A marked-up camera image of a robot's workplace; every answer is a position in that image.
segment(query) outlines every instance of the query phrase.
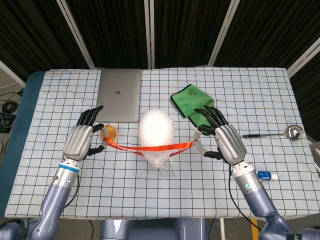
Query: grid tablecloth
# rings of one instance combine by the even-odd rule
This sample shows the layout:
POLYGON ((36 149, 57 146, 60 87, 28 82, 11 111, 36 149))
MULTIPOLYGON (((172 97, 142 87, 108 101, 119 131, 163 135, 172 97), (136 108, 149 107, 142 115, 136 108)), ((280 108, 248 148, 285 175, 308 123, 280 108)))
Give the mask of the grid tablecloth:
MULTIPOLYGON (((68 132, 80 113, 96 106, 99 70, 50 70, 45 74, 20 165, 6 208, 7 217, 37 217, 52 181, 68 132)), ((302 126, 285 69, 281 68, 170 68, 142 70, 140 118, 152 108, 173 120, 174 143, 189 142, 195 128, 170 101, 189 84, 211 95, 216 107, 239 134, 283 131, 302 126)), ((112 123, 117 142, 138 145, 139 123, 112 123)), ((99 144, 96 133, 92 145, 99 144)), ((212 137, 200 139, 216 150, 212 137)), ((320 212, 320 183, 308 141, 284 137, 243 139, 258 171, 277 172, 279 181, 263 185, 286 218, 320 212)), ((202 157, 195 148, 172 158, 175 178, 163 180, 157 169, 133 153, 108 147, 81 164, 78 196, 67 207, 66 218, 238 217, 228 192, 229 166, 202 157)), ((74 195, 73 187, 70 198, 74 195)), ((247 216, 251 211, 234 180, 231 191, 247 216)))

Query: green microfiber towel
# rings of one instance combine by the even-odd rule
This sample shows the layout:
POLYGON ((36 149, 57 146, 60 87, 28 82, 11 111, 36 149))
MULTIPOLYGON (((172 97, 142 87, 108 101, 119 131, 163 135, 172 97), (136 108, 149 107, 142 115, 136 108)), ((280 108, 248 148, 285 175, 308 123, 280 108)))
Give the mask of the green microfiber towel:
POLYGON ((196 113, 195 109, 204 109, 204 106, 214 107, 215 100, 211 96, 190 84, 181 91, 172 94, 170 98, 183 117, 188 118, 195 127, 202 124, 210 126, 207 119, 196 113))

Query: robotic arm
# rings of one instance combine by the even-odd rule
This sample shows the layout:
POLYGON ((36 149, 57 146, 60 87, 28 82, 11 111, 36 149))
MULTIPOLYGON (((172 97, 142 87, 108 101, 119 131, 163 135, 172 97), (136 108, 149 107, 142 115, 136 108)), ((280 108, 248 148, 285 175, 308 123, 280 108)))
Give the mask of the robotic arm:
MULTIPOLYGON (((93 126, 97 114, 102 109, 103 106, 99 106, 86 110, 81 114, 76 126, 71 129, 62 150, 62 161, 41 206, 42 217, 0 225, 0 240, 55 239, 59 218, 78 177, 79 162, 106 148, 106 141, 102 141, 97 148, 90 148, 94 133, 104 128, 103 124, 93 126)), ((105 136, 108 135, 107 130, 102 131, 105 136)))
POLYGON ((205 157, 223 159, 233 166, 232 176, 240 188, 252 213, 266 219, 260 240, 320 240, 320 231, 307 228, 300 233, 293 233, 286 220, 278 213, 271 201, 261 179, 258 178, 255 168, 245 161, 247 150, 242 143, 235 128, 230 125, 222 113, 214 108, 205 106, 204 109, 195 109, 206 117, 210 126, 201 125, 194 134, 195 146, 205 157), (218 145, 218 152, 205 150, 198 141, 201 133, 205 131, 214 136, 218 145))

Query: orange lanyard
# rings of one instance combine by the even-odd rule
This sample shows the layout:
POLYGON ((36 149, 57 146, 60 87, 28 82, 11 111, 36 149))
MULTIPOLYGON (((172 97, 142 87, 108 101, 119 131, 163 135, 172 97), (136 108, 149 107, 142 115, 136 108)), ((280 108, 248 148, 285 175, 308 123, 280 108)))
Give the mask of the orange lanyard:
POLYGON ((171 144, 171 145, 164 145, 164 146, 123 146, 117 144, 115 141, 113 141, 111 138, 104 138, 106 140, 108 146, 113 147, 115 149, 132 152, 134 154, 143 156, 143 154, 140 151, 151 151, 151 152, 160 152, 160 151, 167 151, 167 150, 174 150, 174 149, 181 149, 179 151, 176 151, 174 153, 170 154, 170 157, 180 154, 184 152, 187 149, 190 149, 195 143, 194 141, 190 142, 184 142, 184 143, 177 143, 177 144, 171 144))

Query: laptop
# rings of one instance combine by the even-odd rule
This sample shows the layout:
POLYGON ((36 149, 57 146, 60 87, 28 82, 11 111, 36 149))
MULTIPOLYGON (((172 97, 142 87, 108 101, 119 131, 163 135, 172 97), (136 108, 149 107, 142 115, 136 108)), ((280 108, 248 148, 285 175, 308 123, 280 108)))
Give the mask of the laptop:
POLYGON ((140 109, 141 70, 101 70, 96 106, 103 109, 97 122, 138 122, 140 109))

